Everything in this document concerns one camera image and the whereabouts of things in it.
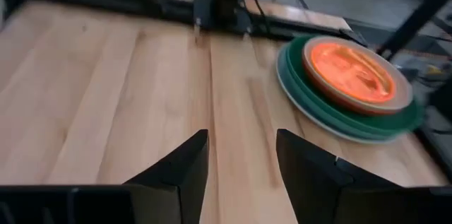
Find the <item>wooden table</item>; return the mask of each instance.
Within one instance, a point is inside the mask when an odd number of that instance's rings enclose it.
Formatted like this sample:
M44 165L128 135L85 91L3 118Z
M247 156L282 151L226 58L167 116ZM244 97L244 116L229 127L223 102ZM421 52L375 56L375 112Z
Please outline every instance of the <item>wooden table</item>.
M278 128L403 186L445 183L412 134L361 145L297 111L275 77L280 45L220 33L195 42L186 25L29 1L0 34L0 184L120 184L209 129L201 222L296 223Z

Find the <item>wood grain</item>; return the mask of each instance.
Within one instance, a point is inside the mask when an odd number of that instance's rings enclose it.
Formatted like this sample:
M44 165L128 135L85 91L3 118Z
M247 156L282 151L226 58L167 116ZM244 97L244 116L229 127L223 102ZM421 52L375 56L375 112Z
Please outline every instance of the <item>wood grain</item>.
M0 184L120 184L209 129L201 222L296 223L279 128L403 186L446 183L411 134L365 146L301 114L275 75L281 44L26 4L0 34Z

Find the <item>green plate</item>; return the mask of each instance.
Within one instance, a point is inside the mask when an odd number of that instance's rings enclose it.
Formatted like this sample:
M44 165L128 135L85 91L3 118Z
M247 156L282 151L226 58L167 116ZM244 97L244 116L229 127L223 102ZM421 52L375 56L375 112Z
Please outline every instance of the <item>green plate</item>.
M357 131L381 136L394 136L419 126L422 122L423 109L415 99L399 113L384 116L358 114L328 100L309 81L302 66L303 46L313 37L315 36L298 37L291 41L287 49L287 67L298 87L314 102L315 105L311 107L316 107L315 112L322 117L322 120L334 124L336 127L346 126L347 131L349 128L353 128Z
M289 99L291 99L298 109L308 116L308 118L337 136L360 143L387 143L394 139L394 137L390 136L382 136L378 134L370 134L365 131L359 131L346 124L336 126L335 124L325 121L322 116L319 116L319 113L323 112L323 110L320 110L316 106L315 102L309 99L307 94L304 94L287 69L286 49L287 47L283 47L278 57L276 67L278 78Z

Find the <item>black vertical post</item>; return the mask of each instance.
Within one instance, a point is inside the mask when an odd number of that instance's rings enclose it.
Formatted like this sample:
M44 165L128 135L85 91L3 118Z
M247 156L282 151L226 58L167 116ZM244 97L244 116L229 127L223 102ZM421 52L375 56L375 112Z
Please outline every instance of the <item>black vertical post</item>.
M425 0L376 53L385 55L387 60L391 60L397 51L402 49L447 1Z

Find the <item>glowing orange object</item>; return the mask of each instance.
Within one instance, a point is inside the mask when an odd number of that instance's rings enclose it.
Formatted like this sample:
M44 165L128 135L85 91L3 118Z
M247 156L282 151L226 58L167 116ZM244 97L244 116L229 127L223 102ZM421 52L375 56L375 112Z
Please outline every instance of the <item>glowing orange object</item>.
M321 43L311 51L315 71L331 86L358 100L390 100L395 88L391 76L375 61L336 43Z

